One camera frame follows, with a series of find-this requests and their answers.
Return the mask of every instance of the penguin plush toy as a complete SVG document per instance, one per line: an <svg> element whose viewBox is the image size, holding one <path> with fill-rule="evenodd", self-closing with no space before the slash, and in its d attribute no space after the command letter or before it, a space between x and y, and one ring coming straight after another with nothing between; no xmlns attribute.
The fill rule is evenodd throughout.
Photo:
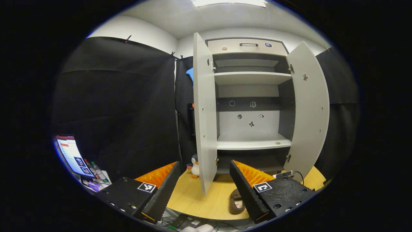
<svg viewBox="0 0 412 232"><path fill-rule="evenodd" d="M199 170L199 160L197 158L197 154L192 156L192 163L186 164L187 170L192 171L192 178L198 178L200 176Z"/></svg>

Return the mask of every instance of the white wall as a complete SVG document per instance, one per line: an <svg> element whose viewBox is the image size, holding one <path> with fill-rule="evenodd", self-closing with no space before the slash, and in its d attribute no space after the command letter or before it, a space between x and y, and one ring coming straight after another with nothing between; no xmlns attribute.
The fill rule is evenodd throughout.
<svg viewBox="0 0 412 232"><path fill-rule="evenodd" d="M139 42L167 53L176 51L178 40L168 32L146 21L129 17L116 16L102 24L88 37L107 36Z"/></svg>
<svg viewBox="0 0 412 232"><path fill-rule="evenodd" d="M293 51L302 41L305 41L315 55L325 51L326 48L330 47L330 45L326 41L324 45L319 45L311 40L288 32L263 28L226 28L214 31L200 32L199 34L204 40L224 37L255 37L278 40L284 43L284 45L288 49L288 52ZM180 55L183 55L183 57L193 56L193 35L184 37L179 40L175 56L180 57Z"/></svg>

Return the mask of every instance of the open cabinet door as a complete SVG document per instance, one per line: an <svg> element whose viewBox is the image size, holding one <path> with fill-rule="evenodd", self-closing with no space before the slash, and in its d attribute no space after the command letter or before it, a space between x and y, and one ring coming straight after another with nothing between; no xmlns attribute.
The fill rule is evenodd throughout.
<svg viewBox="0 0 412 232"><path fill-rule="evenodd" d="M329 124L329 95L325 76L313 52L301 42L286 56L295 89L295 129L285 170L305 177L322 150ZM302 181L300 175L294 179Z"/></svg>
<svg viewBox="0 0 412 232"><path fill-rule="evenodd" d="M217 128L215 76L212 52L198 33L193 48L194 124L203 194L217 171Z"/></svg>

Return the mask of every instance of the bottle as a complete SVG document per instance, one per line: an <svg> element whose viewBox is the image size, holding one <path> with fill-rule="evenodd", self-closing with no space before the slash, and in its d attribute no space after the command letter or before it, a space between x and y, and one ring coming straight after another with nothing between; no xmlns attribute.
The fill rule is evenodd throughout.
<svg viewBox="0 0 412 232"><path fill-rule="evenodd" d="M109 180L104 176L102 170L100 170L100 168L93 161L90 163L93 166L94 170L96 171L97 175L99 175L99 177L102 179L102 181L104 183L109 182Z"/></svg>
<svg viewBox="0 0 412 232"><path fill-rule="evenodd" d="M93 172L93 175L96 177L96 180L100 179L99 175L96 173L96 171L94 170L94 168L87 162L86 159L84 159L84 161L86 162L87 166L89 167L90 171Z"/></svg>

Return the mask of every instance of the ceiling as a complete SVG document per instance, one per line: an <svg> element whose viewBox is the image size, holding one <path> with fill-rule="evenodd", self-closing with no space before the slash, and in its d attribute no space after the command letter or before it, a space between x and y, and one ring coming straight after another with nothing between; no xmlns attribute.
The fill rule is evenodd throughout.
<svg viewBox="0 0 412 232"><path fill-rule="evenodd" d="M325 40L314 29L270 3L266 8L245 4L216 4L195 7L190 0L149 0L120 15L149 22L177 39L204 32L233 27L257 27L285 31L310 39L318 44Z"/></svg>

